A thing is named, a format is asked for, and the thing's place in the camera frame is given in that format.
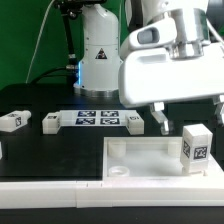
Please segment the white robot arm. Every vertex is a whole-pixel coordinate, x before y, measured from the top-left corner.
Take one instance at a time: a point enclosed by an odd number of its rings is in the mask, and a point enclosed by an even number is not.
[[[119,22],[115,14],[100,4],[107,0],[57,0],[69,49],[69,66],[75,67],[74,92],[89,97],[114,97],[118,95],[118,71],[122,61],[119,56]],[[82,15],[84,56],[78,62],[72,41],[69,20]]]
[[[142,0],[145,26],[121,47],[120,101],[126,107],[151,105],[163,134],[169,133],[163,102],[211,97],[222,103],[223,42],[210,43],[207,6],[208,0]]]

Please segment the white cube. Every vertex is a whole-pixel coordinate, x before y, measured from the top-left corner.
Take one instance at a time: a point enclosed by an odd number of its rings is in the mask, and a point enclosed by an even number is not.
[[[203,124],[184,127],[180,162],[187,172],[207,169],[211,143],[212,133]]]
[[[27,125],[30,111],[13,111],[0,117],[0,131],[12,132]]]
[[[60,113],[48,113],[47,116],[42,121],[43,134],[57,134],[60,125]]]
[[[137,112],[130,112],[125,115],[126,127],[131,135],[144,134],[144,121]]]

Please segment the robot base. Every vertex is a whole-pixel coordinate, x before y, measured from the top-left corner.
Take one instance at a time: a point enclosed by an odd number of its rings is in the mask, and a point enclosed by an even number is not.
[[[74,85],[74,93],[88,96],[88,97],[103,97],[103,98],[116,98],[118,97],[118,90],[105,90],[105,91],[97,91],[97,90],[88,90],[81,88],[79,85]]]

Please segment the blue light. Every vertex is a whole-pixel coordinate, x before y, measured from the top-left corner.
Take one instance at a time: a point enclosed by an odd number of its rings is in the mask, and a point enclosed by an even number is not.
[[[81,84],[81,63],[80,62],[78,64],[78,69],[79,69],[79,72],[78,72],[78,75],[79,75],[78,85],[80,85]]]

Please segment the black cable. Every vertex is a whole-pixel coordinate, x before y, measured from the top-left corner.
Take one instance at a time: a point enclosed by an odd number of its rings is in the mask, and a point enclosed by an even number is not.
[[[67,71],[67,69],[66,69],[66,67],[58,67],[58,68],[50,69],[50,70],[44,72],[43,74],[41,74],[40,76],[38,76],[37,78],[35,78],[34,80],[32,80],[30,82],[30,84],[36,84],[40,79],[47,77],[50,73],[57,72],[57,71]]]
[[[41,79],[43,78],[51,78],[51,77],[70,77],[71,75],[46,75],[46,76],[43,76],[41,78],[39,78],[35,83],[32,83],[32,84],[36,84],[38,81],[40,81]]]
[[[74,50],[74,45],[73,45],[73,40],[72,40],[72,32],[70,28],[70,23],[69,23],[69,18],[67,14],[64,14],[63,11],[61,12],[62,17],[63,17],[63,23],[65,27],[65,34],[66,34],[66,39],[67,39],[67,44],[68,44],[68,52],[70,55],[75,54]]]
[[[131,0],[132,18],[128,25],[129,32],[143,27],[143,12],[141,0]]]

